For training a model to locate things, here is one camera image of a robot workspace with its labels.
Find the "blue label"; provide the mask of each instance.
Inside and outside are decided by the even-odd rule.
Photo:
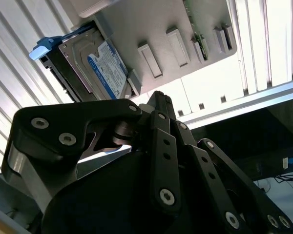
[[[110,50],[112,51],[112,53],[114,54],[115,58],[117,59],[117,61],[118,61],[118,63],[119,63],[119,66],[121,67],[122,71],[124,72],[124,74],[125,74],[126,76],[128,76],[128,71],[127,71],[127,69],[124,67],[123,63],[119,60],[119,58],[118,58],[118,54],[117,54],[115,48],[114,48],[113,46],[110,46],[109,43],[107,43],[107,44],[108,44]]]
[[[93,61],[93,59],[90,56],[88,56],[87,59],[88,59],[88,62],[90,64],[90,66],[92,67],[93,71],[95,72],[95,74],[97,75],[97,77],[99,78],[99,80],[101,81],[101,84],[106,89],[107,93],[111,96],[112,99],[117,99],[116,96],[114,95],[111,87],[108,85],[108,83],[104,79],[103,75],[101,74],[98,66],[95,64],[95,62]]]

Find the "white panel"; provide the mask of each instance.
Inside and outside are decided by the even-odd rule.
[[[165,95],[170,96],[172,104],[174,106],[176,117],[179,117],[178,111],[182,111],[184,115],[191,113],[188,98],[185,93],[185,89],[181,79],[177,79],[171,83],[162,85],[157,89],[148,92],[148,95],[152,96],[154,91],[161,91]]]
[[[193,112],[200,110],[200,103],[205,109],[217,110],[221,96],[227,101],[243,96],[237,54],[184,76],[182,81]]]
[[[146,103],[148,102],[149,99],[150,99],[150,98],[149,98],[148,94],[145,93],[145,94],[142,94],[142,95],[140,95],[140,96],[138,96],[138,97],[132,98],[131,100],[132,100],[136,105],[139,106],[141,103],[142,103],[142,104],[146,104]]]
[[[249,94],[253,94],[257,91],[256,79],[255,79],[255,67],[253,58],[253,44],[252,34],[250,32],[250,20],[249,11],[246,0],[236,0],[236,10],[239,22],[239,31],[241,36],[241,45],[243,49],[243,59],[245,74],[248,83]]]

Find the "black mechanical linkage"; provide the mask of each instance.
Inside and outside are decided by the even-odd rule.
[[[131,152],[77,179],[81,158]],[[170,97],[21,109],[2,164],[44,213],[42,233],[293,234],[290,219],[211,140],[197,143]]]

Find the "rectangular slot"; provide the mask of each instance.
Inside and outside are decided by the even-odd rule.
[[[180,32],[178,29],[166,33],[168,40],[171,44],[174,55],[180,67],[190,63],[190,58],[187,53],[184,42],[182,41]]]
[[[225,54],[228,53],[229,52],[229,47],[228,47],[225,31],[223,29],[220,29],[220,28],[216,27],[214,29],[214,32],[216,34],[216,38],[218,40],[220,50],[222,52],[224,52]]]
[[[222,28],[225,32],[225,37],[227,40],[227,45],[229,47],[229,50],[234,49],[236,47],[236,44],[235,44],[235,38],[234,38],[232,26],[223,25]]]
[[[132,69],[129,72],[127,81],[130,84],[130,86],[131,86],[133,92],[135,93],[135,95],[139,96],[140,93],[141,93],[141,83],[139,82],[139,78],[138,78],[138,75],[137,75],[135,69]]]
[[[144,44],[138,48],[140,55],[146,60],[154,78],[161,78],[163,76],[160,67],[155,60],[155,57],[148,44]]]
[[[202,42],[205,43],[205,49],[207,51],[208,47],[207,47],[206,39],[203,39]],[[200,47],[199,42],[197,40],[195,40],[195,39],[192,39],[192,44],[194,46],[194,50],[196,52],[197,57],[199,58],[200,63],[204,63],[205,61],[207,61],[207,59],[205,59],[204,56],[203,56],[202,49]]]

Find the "metal frame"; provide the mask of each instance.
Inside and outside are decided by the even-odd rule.
[[[179,117],[179,120],[190,129],[194,129],[291,99],[293,99],[293,81],[223,103],[223,108],[220,111],[213,112],[211,110],[209,113],[205,112],[205,114],[198,111]]]

